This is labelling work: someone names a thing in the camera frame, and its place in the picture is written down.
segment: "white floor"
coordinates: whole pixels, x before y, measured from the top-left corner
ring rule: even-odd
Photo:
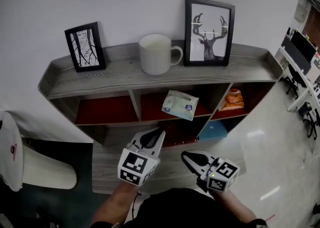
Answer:
[[[286,110],[294,100],[287,88],[278,82],[228,135],[240,141],[247,169],[231,190],[257,217],[274,215],[269,227],[304,228],[317,218],[311,212],[320,195],[320,129],[317,140],[307,138],[301,117]]]

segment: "red shelf panel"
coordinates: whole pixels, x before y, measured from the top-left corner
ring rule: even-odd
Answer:
[[[208,116],[203,116],[196,117],[193,121],[181,118],[158,122],[158,127],[165,130],[165,138],[162,147],[195,143],[197,141],[198,133],[208,119]]]
[[[235,110],[223,110],[223,111],[216,111],[215,114],[212,116],[211,120],[222,120],[232,117],[238,117],[242,115],[249,114],[245,108],[235,109]]]
[[[198,97],[191,91],[185,92],[191,96]],[[165,93],[150,93],[141,95],[141,119],[142,121],[158,121],[158,120],[172,120],[178,117],[163,112],[162,105],[166,99],[167,92]],[[210,115],[210,106],[205,102],[204,97],[199,98],[196,106],[194,116]]]
[[[130,96],[81,100],[76,125],[137,122]]]

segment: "wooden shelf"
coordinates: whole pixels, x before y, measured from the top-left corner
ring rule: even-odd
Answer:
[[[172,44],[184,46],[183,40]],[[234,82],[276,82],[282,68],[263,48],[232,44],[229,64],[221,66],[171,66],[159,76],[142,71],[138,43],[103,48],[105,70],[76,72],[69,56],[53,60],[38,88],[49,100],[105,92]]]
[[[215,114],[212,116],[211,120],[212,121],[223,120],[223,119],[228,119],[233,117],[244,116],[248,114],[249,113],[246,111],[245,108],[235,109],[235,110],[216,111]]]
[[[186,91],[185,93],[198,97],[194,91]],[[162,121],[179,119],[179,117],[170,115],[163,112],[162,105],[167,96],[167,92],[164,93],[150,93],[141,95],[141,120],[142,121]],[[195,109],[194,117],[211,115],[212,111],[209,104],[204,97],[200,97]]]
[[[75,124],[101,125],[137,122],[130,96],[85,99],[80,102]]]

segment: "white stool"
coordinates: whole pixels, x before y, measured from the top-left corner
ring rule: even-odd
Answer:
[[[22,143],[16,122],[5,111],[0,111],[0,174],[15,192],[22,183],[57,189],[72,189],[77,184],[72,166]]]

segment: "black shirt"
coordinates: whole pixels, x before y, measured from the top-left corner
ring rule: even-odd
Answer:
[[[106,222],[96,222],[91,228],[111,228]],[[197,228],[256,228],[267,226],[262,219],[250,223],[239,221],[232,213],[224,210],[212,198],[195,190],[170,189],[151,195],[140,206],[134,220],[124,228],[153,227],[197,227]]]

